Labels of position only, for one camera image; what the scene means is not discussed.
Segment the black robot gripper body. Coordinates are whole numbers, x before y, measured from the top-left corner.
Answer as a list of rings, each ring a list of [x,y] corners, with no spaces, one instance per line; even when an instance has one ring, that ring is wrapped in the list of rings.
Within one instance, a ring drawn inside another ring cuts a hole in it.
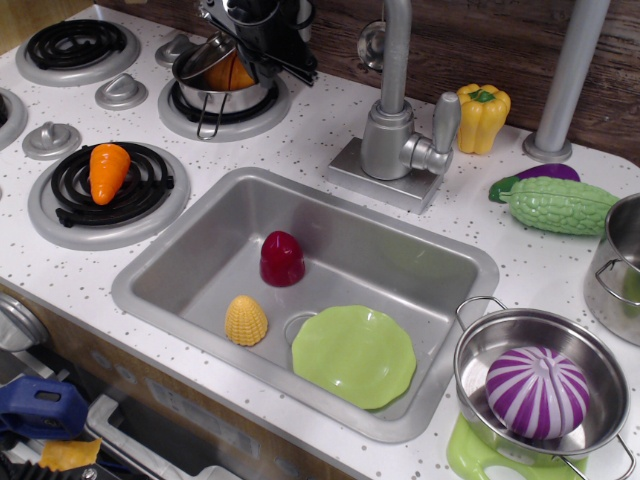
[[[202,16],[256,52],[260,63],[278,62],[306,85],[317,76],[308,46],[315,19],[312,1],[204,1]]]

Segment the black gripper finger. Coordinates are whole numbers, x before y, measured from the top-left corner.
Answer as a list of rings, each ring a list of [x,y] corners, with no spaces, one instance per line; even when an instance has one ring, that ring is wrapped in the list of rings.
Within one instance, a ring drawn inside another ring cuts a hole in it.
[[[283,71],[283,66],[278,62],[265,62],[262,64],[262,86],[271,89]]]
[[[236,50],[241,64],[252,80],[256,84],[267,85],[268,77],[265,75],[264,66],[260,63],[258,54],[242,43],[236,44]]]

